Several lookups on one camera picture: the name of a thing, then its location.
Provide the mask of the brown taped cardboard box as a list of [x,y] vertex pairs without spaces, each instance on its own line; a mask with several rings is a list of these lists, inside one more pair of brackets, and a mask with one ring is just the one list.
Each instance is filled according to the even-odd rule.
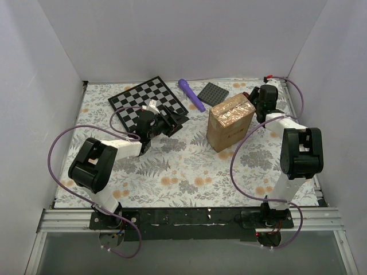
[[254,113],[255,107],[242,93],[212,107],[206,134],[212,148],[221,152],[243,139]]

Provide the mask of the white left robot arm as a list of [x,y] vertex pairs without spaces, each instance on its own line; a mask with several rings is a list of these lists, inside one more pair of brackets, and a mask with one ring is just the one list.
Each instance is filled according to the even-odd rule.
[[92,199],[92,205],[102,213],[102,222],[109,229],[121,225],[121,204],[115,199],[107,184],[115,161],[144,155],[151,140],[160,134],[171,137],[189,118],[163,107],[163,112],[151,100],[138,112],[134,134],[139,140],[128,137],[118,140],[100,141],[88,138],[72,162],[68,176],[82,187]]

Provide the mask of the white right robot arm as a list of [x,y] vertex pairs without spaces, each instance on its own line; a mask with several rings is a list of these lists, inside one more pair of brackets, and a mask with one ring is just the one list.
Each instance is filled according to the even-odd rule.
[[282,138],[282,172],[267,197],[269,208],[259,214],[260,223],[270,228],[279,223],[278,211],[289,208],[289,203],[306,180],[323,170],[322,132],[319,128],[300,125],[278,110],[278,89],[273,85],[254,88],[248,100],[255,107],[257,121]]

